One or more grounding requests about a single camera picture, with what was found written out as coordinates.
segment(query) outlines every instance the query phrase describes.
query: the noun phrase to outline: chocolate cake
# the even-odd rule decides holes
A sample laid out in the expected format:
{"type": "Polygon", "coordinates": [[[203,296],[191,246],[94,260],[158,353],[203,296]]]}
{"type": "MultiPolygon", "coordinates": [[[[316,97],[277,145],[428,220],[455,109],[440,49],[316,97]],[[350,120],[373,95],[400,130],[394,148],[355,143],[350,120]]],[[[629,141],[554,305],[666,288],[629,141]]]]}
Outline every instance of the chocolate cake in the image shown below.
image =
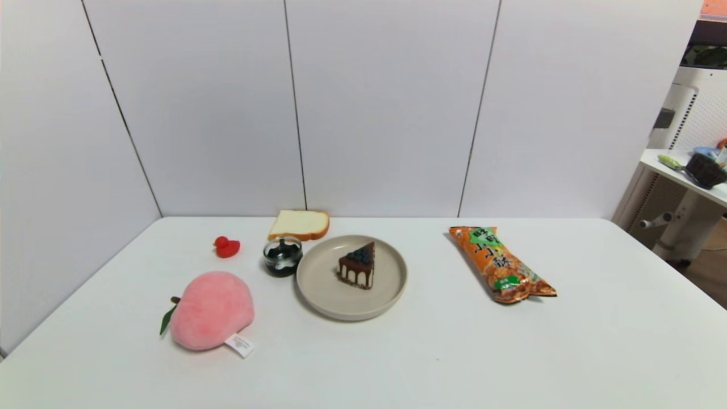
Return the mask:
{"type": "Polygon", "coordinates": [[[374,284],[374,242],[338,259],[339,281],[370,290],[374,284]]]}

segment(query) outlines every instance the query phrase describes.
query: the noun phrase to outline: snack package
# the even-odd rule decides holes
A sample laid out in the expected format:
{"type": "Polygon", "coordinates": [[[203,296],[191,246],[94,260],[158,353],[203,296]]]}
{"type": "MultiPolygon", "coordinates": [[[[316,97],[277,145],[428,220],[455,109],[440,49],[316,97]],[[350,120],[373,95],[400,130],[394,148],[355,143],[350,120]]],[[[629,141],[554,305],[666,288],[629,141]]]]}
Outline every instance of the snack package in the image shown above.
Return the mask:
{"type": "Polygon", "coordinates": [[[452,227],[449,234],[475,264],[495,301],[515,303],[532,295],[557,295],[555,289],[515,257],[497,238],[497,228],[452,227]]]}
{"type": "MultiPolygon", "coordinates": [[[[497,234],[497,227],[491,227],[493,233],[497,234]]],[[[505,245],[502,245],[502,250],[508,259],[513,261],[515,268],[522,274],[525,274],[530,278],[530,295],[540,295],[543,297],[555,297],[558,292],[555,288],[547,283],[541,276],[535,274],[530,267],[523,263],[520,258],[512,254],[505,245]]]]}

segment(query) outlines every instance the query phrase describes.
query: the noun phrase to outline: white tag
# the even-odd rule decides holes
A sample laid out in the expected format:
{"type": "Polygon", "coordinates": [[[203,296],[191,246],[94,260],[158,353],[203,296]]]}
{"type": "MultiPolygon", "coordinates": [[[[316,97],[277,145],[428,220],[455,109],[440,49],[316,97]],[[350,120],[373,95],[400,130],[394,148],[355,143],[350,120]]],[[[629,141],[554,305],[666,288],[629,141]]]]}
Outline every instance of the white tag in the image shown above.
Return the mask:
{"type": "Polygon", "coordinates": [[[238,334],[233,334],[229,337],[225,341],[225,344],[234,349],[243,358],[247,358],[247,356],[252,353],[252,350],[255,349],[255,345],[253,345],[252,342],[238,334]]]}

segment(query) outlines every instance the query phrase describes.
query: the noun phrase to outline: black basket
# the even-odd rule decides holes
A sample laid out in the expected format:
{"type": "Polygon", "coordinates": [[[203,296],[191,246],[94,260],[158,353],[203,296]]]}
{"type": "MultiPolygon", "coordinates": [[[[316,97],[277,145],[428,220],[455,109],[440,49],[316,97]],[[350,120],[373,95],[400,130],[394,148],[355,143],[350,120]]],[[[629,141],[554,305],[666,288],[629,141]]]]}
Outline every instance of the black basket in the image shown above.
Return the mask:
{"type": "Polygon", "coordinates": [[[686,174],[700,188],[712,187],[727,182],[727,172],[714,159],[695,153],[684,168],[686,174]]]}

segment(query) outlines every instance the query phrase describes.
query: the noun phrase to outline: floor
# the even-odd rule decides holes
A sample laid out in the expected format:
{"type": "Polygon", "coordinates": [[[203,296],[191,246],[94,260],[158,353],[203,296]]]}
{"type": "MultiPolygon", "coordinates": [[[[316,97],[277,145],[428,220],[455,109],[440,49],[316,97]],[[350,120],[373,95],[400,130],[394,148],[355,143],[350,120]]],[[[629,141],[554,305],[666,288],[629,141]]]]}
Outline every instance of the floor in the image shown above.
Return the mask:
{"type": "MultiPolygon", "coordinates": [[[[727,247],[727,220],[715,227],[704,248],[727,247]]],[[[727,250],[702,251],[682,274],[727,309],[727,250]]]]}

